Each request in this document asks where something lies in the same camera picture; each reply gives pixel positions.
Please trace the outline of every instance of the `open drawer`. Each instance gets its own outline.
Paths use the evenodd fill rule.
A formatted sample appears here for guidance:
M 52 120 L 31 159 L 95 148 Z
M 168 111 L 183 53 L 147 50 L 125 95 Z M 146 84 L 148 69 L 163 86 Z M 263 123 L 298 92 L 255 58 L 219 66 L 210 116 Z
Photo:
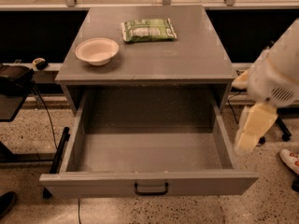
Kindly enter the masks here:
M 257 174 L 235 170 L 208 85 L 95 87 L 84 92 L 59 174 L 57 198 L 236 195 Z

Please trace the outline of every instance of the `black cable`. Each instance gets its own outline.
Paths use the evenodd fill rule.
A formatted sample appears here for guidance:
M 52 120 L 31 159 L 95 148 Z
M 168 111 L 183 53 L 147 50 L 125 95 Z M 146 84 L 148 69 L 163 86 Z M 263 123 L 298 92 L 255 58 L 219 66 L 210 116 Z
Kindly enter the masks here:
M 81 224 L 81 217 L 80 217 L 80 198 L 78 198 L 78 224 Z
M 234 111 L 234 109 L 233 109 L 233 107 L 232 107 L 232 105 L 231 105 L 231 103 L 230 103 L 230 99 L 236 97 L 236 96 L 239 95 L 241 92 L 242 92 L 242 91 L 240 91 L 240 92 L 237 93 L 237 94 L 234 94 L 233 96 L 231 96 L 231 97 L 227 100 L 228 105 L 229 105 L 229 106 L 231 107 L 231 109 L 232 109 L 232 112 L 233 112 L 233 115 L 234 115 L 234 118 L 235 118 L 235 122 L 236 122 L 236 123 L 239 123 L 239 121 L 236 119 L 236 114 L 235 114 L 235 111 Z
M 51 117 L 50 117 L 49 110 L 48 110 L 48 108 L 47 108 L 47 106 L 46 106 L 46 103 L 45 103 L 44 99 L 42 98 L 42 96 L 41 96 L 41 94 L 40 94 L 40 92 L 39 92 L 39 90 L 38 90 L 38 88 L 37 88 L 36 85 L 34 86 L 34 91 L 35 91 L 35 93 L 37 94 L 38 98 L 41 100 L 42 104 L 45 106 L 45 109 L 46 109 L 46 111 L 47 111 L 47 114 L 48 114 L 48 117 L 49 117 L 49 120 L 50 120 L 50 127 L 51 127 L 51 129 L 52 129 L 54 145 L 55 145 L 56 150 L 57 150 L 58 148 L 57 148 L 57 143 L 56 143 L 56 138 L 55 138 L 55 131 L 54 131 L 53 122 L 52 122 L 52 119 L 51 119 Z

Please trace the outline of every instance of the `cabinet top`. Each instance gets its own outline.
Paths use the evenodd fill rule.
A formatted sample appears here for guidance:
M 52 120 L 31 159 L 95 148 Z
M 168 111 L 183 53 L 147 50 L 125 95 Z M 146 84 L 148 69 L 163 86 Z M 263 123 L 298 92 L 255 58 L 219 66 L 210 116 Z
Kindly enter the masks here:
M 175 41 L 127 44 L 121 22 L 170 19 Z M 81 42 L 104 37 L 116 41 L 119 53 L 104 66 L 79 60 Z M 232 64 L 202 6 L 92 7 L 56 77 L 61 84 L 135 82 L 226 83 L 234 78 Z

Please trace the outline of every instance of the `drawer front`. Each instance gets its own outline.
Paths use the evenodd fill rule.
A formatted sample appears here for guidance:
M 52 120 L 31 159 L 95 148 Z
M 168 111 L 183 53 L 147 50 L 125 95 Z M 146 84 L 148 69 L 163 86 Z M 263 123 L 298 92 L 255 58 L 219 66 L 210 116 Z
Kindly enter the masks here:
M 56 198 L 241 195 L 255 173 L 214 170 L 175 174 L 42 175 L 41 183 Z

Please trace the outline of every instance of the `drawer handle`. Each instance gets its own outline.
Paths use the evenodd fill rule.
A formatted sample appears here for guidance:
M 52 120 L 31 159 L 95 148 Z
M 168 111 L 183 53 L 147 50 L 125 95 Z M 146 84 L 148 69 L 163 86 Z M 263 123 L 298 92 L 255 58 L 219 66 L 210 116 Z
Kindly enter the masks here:
M 159 192 L 138 191 L 138 185 L 135 183 L 135 193 L 139 196 L 162 196 L 168 193 L 168 183 L 165 183 L 165 190 Z

